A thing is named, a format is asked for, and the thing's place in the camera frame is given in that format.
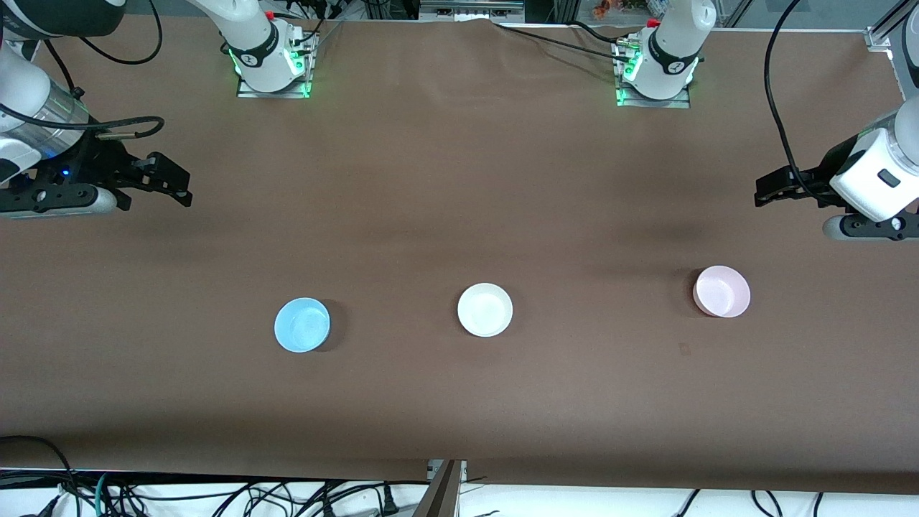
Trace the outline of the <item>pink plastic bowl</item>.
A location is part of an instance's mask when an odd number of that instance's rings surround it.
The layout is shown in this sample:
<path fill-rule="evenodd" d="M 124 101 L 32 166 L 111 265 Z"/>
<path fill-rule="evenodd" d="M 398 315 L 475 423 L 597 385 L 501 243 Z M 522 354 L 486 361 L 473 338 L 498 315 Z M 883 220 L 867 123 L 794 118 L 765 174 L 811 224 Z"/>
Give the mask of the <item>pink plastic bowl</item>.
<path fill-rule="evenodd" d="M 745 276 L 725 265 L 714 265 L 700 271 L 692 294 L 699 310 L 719 318 L 739 317 L 746 312 L 752 300 Z"/>

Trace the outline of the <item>blue plastic bowl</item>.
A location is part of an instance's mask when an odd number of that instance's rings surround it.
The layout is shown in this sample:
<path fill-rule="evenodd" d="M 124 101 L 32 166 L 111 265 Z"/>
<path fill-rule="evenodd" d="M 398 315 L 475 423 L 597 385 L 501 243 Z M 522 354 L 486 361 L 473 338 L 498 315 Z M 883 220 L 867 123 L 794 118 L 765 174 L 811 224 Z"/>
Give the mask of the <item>blue plastic bowl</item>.
<path fill-rule="evenodd" d="M 293 353 L 307 353 L 325 343 L 331 330 L 328 308 L 313 298 L 287 302 L 276 314 L 274 335 L 280 346 Z"/>

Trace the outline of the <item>white plastic bowl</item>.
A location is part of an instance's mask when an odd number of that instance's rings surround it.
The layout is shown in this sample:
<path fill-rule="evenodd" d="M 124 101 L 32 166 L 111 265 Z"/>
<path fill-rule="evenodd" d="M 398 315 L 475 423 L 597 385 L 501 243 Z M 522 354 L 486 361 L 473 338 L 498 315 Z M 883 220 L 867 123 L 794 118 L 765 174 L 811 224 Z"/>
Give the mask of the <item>white plastic bowl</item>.
<path fill-rule="evenodd" d="M 496 284 L 474 284 L 457 300 L 457 320 L 472 336 L 498 336 L 510 326 L 513 315 L 510 295 Z"/>

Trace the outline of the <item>brown table cover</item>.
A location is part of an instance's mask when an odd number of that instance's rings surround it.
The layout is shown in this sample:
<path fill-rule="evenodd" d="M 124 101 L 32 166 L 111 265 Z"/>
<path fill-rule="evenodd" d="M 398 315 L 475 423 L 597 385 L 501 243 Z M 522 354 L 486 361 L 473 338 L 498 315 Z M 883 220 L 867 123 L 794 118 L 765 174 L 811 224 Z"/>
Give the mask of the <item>brown table cover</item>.
<path fill-rule="evenodd" d="M 715 32 L 689 109 L 487 21 L 345 23 L 312 97 L 242 99 L 206 19 L 160 55 L 56 48 L 102 118 L 190 171 L 192 206 L 0 220 L 0 436 L 80 469 L 919 493 L 919 243 L 754 204 L 785 161 L 767 32 Z M 744 275 L 710 317 L 700 271 Z M 514 304 L 476 337 L 474 284 Z M 292 299 L 330 334 L 293 353 Z"/>

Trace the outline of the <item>grey metal box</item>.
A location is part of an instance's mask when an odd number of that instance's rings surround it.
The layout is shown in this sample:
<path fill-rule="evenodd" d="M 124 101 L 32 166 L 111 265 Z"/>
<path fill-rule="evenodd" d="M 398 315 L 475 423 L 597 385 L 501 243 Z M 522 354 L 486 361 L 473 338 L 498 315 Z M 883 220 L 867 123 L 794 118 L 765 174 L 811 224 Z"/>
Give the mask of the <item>grey metal box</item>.
<path fill-rule="evenodd" d="M 419 0 L 420 21 L 470 21 L 525 23 L 524 0 Z"/>

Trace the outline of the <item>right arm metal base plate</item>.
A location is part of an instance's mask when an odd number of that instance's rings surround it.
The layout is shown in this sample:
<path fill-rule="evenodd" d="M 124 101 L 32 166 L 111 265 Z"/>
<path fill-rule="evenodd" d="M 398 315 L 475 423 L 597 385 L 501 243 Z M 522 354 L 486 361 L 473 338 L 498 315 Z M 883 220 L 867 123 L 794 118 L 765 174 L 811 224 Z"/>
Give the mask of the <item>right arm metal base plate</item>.
<path fill-rule="evenodd" d="M 267 56 L 263 66 L 249 71 L 234 61 L 238 75 L 236 95 L 239 98 L 311 98 L 319 34 L 292 27 L 285 43 Z"/>

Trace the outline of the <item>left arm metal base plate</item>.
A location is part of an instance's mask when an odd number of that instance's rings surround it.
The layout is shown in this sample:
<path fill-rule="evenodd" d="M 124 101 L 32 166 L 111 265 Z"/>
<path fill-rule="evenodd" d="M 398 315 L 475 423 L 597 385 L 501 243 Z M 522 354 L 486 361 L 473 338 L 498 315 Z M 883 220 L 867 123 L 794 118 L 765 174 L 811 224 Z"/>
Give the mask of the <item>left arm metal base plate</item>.
<path fill-rule="evenodd" d="M 646 97 L 630 82 L 630 76 L 634 75 L 636 71 L 640 72 L 644 63 L 648 61 L 640 51 L 639 40 L 631 37 L 617 38 L 610 44 L 610 49 L 615 57 L 625 57 L 627 59 L 626 62 L 616 62 L 614 64 L 617 107 L 675 109 L 689 109 L 691 107 L 689 82 L 683 85 L 683 88 L 675 97 L 667 99 Z"/>

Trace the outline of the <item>aluminium frame corner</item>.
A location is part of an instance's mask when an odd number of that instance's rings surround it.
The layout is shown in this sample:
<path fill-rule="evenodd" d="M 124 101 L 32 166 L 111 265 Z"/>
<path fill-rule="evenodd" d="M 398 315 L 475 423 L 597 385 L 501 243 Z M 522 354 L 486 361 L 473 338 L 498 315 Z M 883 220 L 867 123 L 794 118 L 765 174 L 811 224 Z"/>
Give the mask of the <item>aluminium frame corner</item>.
<path fill-rule="evenodd" d="M 874 25 L 864 30 L 870 52 L 902 56 L 905 65 L 895 68 L 905 98 L 919 97 L 919 0 L 898 0 Z"/>

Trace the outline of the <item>grey metal frame post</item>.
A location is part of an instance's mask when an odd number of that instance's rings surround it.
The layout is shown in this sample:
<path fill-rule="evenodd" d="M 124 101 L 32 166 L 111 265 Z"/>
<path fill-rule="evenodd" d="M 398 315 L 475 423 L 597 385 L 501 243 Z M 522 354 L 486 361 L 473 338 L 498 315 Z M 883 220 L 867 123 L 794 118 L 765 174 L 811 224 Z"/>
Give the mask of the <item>grey metal frame post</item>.
<path fill-rule="evenodd" d="M 457 517 L 462 484 L 468 480 L 466 460 L 428 461 L 429 484 L 411 517 Z"/>

